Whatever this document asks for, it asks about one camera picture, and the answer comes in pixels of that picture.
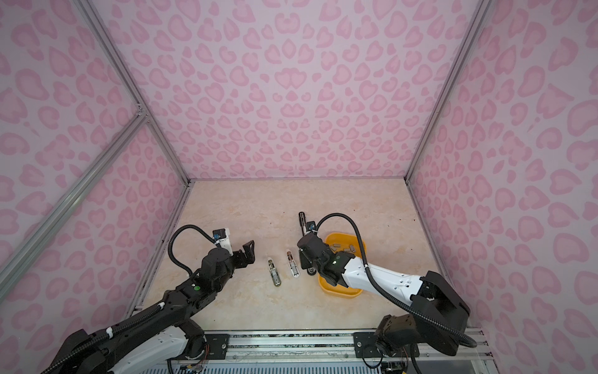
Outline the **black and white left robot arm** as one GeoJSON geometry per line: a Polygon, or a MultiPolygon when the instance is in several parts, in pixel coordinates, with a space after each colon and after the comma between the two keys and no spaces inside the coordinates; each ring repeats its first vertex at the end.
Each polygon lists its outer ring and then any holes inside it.
{"type": "Polygon", "coordinates": [[[201,268],[156,304],[94,333],[72,333],[45,372],[141,373],[170,359],[203,360],[209,343],[192,317],[216,299],[236,269],[253,263],[253,241],[234,252],[211,249],[201,268]]]}

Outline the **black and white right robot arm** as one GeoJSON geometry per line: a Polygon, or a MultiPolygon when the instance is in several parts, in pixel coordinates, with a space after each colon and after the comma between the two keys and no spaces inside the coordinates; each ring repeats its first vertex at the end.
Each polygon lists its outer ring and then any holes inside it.
{"type": "Polygon", "coordinates": [[[333,251],[314,232],[301,238],[297,247],[301,265],[315,268],[329,285],[380,295],[405,312],[382,318],[374,333],[379,352],[393,357],[411,345],[427,344],[443,355],[455,356],[460,347],[477,347],[466,334],[470,307],[441,274],[409,275],[372,265],[361,236],[356,239],[359,257],[333,251]]]}

